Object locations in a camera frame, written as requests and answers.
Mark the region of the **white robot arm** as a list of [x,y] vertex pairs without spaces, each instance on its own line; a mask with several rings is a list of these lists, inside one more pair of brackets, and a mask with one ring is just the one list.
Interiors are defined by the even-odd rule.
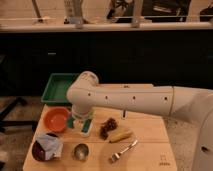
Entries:
[[213,171],[213,90],[179,86],[104,87],[82,72],[66,93],[72,114],[85,118],[93,107],[173,117],[198,126],[191,171]]

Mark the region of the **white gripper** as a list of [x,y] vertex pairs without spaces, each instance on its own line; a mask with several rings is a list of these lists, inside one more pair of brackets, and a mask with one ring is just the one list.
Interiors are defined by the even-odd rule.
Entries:
[[90,108],[87,111],[80,111],[76,106],[71,108],[72,117],[79,120],[87,120],[92,117],[93,109]]

